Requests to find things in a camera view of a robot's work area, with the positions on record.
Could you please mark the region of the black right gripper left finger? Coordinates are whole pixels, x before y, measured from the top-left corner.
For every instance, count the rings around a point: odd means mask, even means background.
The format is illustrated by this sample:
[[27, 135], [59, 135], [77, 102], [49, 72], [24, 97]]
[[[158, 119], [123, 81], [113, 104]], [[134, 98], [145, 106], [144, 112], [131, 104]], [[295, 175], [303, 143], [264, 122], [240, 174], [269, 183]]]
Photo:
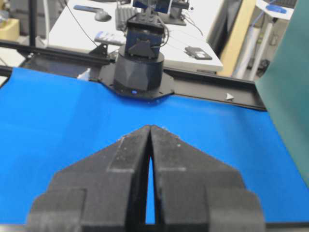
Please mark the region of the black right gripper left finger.
[[29, 232], [135, 232], [145, 220], [145, 125], [58, 171], [27, 217]]

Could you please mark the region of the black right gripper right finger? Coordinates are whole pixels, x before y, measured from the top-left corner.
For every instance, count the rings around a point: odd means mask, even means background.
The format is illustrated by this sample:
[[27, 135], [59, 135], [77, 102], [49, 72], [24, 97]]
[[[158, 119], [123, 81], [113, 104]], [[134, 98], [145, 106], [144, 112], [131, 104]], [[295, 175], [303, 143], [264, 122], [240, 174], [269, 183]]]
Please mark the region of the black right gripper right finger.
[[263, 232], [258, 197], [240, 172], [151, 127], [156, 221], [164, 232]]

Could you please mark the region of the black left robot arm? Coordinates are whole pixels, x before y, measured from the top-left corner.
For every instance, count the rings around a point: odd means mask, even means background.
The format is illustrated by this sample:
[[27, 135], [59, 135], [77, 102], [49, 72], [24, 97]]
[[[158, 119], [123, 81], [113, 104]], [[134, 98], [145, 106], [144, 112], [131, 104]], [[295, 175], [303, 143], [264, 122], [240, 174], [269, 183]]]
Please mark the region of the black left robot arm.
[[102, 67], [98, 81], [113, 92], [137, 99], [153, 100], [174, 94], [174, 78], [164, 73], [161, 47], [169, 40], [169, 29], [159, 13], [182, 7], [171, 0], [135, 0], [141, 11], [125, 23], [126, 43], [115, 63]]

